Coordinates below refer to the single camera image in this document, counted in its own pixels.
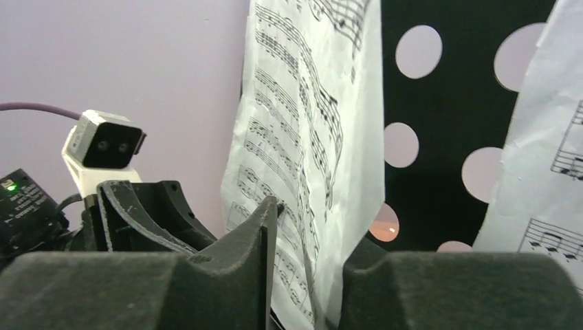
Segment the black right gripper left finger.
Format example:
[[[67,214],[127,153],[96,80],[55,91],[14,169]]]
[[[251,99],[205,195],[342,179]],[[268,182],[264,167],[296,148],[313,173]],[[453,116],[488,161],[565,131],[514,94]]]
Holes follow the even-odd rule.
[[[193,256],[33,252],[1,273],[2,329],[266,329],[278,204]]]

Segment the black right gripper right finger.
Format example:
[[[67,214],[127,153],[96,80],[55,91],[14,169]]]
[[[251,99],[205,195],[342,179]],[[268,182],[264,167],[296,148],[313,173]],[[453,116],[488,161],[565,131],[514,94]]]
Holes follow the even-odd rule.
[[[582,298],[542,254],[387,252],[344,265],[341,329],[581,329]]]

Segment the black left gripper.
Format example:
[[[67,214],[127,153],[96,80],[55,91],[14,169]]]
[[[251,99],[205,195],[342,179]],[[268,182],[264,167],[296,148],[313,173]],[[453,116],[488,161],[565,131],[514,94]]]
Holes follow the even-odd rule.
[[[178,181],[106,181],[84,199],[70,252],[171,251],[194,255],[217,241],[190,209]]]

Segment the sheet music page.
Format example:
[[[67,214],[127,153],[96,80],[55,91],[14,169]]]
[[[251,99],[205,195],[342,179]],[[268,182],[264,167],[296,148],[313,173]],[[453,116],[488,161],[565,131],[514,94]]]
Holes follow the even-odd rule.
[[[335,329],[342,269],[384,202],[379,1],[251,1],[221,184],[227,231],[267,196],[271,306],[285,329]]]
[[[551,257],[582,289],[582,2],[558,1],[538,41],[473,248]]]

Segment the black folding music stand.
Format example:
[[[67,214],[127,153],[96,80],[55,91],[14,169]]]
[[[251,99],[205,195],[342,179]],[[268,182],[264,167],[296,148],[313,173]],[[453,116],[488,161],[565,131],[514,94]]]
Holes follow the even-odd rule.
[[[435,251],[446,241],[474,242],[487,204],[471,196],[461,176],[466,157],[501,147],[517,93],[496,79],[494,59],[514,31],[546,21],[552,1],[383,1],[384,122],[407,124],[420,149],[408,167],[385,167],[386,203],[397,215],[388,251]],[[443,42],[437,67],[406,77],[397,67],[399,39],[417,25]]]

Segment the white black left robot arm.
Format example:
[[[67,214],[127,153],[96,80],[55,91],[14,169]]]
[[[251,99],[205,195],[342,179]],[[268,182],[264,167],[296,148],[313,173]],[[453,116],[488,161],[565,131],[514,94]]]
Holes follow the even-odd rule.
[[[170,235],[200,251],[217,239],[196,218],[178,181],[131,183],[148,216]],[[76,193],[60,203],[23,169],[1,178],[1,267],[29,252],[106,252],[109,232],[124,252],[157,252],[166,247],[150,241],[123,222],[105,195],[83,199]]]

